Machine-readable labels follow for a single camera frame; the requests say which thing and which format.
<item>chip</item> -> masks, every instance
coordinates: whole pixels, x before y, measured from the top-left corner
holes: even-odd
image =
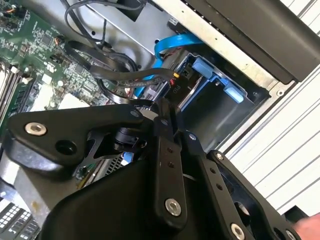
[[[52,41],[52,38],[47,36],[47,35],[43,35],[42,37],[42,42],[46,45],[46,46],[49,46],[50,43]]]
[[[77,74],[82,74],[84,68],[78,64],[74,70]]]
[[[22,45],[20,50],[25,53],[27,51],[27,47],[25,45]]]

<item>motherboard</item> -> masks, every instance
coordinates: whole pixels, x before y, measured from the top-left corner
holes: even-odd
[[[62,34],[15,0],[0,0],[0,134],[20,112],[102,106],[94,78],[56,45]],[[111,91],[124,89],[108,81]]]

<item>white wall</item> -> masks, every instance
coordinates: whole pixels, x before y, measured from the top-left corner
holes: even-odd
[[[282,0],[320,35],[320,0]],[[320,66],[228,154],[283,214],[297,205],[320,212]]]
[[[320,36],[320,0],[281,0]]]

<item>metal screw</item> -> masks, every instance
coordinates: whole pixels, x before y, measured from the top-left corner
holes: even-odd
[[[166,210],[175,217],[181,215],[181,206],[180,204],[173,198],[169,198],[164,203]]]
[[[235,223],[231,224],[231,231],[232,231],[232,233],[235,235],[235,237],[237,239],[239,239],[239,240],[244,240],[245,239],[244,231],[237,224],[235,224]]]
[[[220,153],[216,153],[215,154],[216,158],[219,159],[220,161],[222,161],[224,159],[224,157],[220,154]]]
[[[43,136],[47,133],[47,128],[41,123],[30,122],[24,127],[25,131],[34,136]]]
[[[146,141],[143,141],[140,145],[140,148],[144,149],[146,146],[147,146],[147,142]]]
[[[167,120],[165,120],[165,119],[161,119],[161,122],[163,123],[163,125],[168,126],[168,121],[167,121]]]
[[[295,236],[294,236],[289,230],[287,230],[287,231],[285,231],[285,232],[286,232],[286,234],[288,234],[288,236],[289,236],[289,238],[290,238],[291,240],[296,240]]]
[[[282,97],[285,94],[285,91],[283,91],[282,89],[280,89],[279,91],[276,92],[276,95],[278,97]]]
[[[136,118],[139,117],[139,113],[137,113],[136,111],[131,111],[130,113],[132,116],[135,116]]]
[[[189,134],[189,138],[191,138],[193,141],[197,140],[196,136],[192,133]]]

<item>black mechanical arm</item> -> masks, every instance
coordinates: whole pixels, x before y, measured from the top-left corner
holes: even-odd
[[[63,185],[79,165],[134,153],[129,165],[61,198],[41,240],[300,239],[225,155],[204,153],[176,107],[161,100],[152,111],[119,104],[10,118],[4,153],[35,185]],[[41,212],[35,200],[30,208]]]

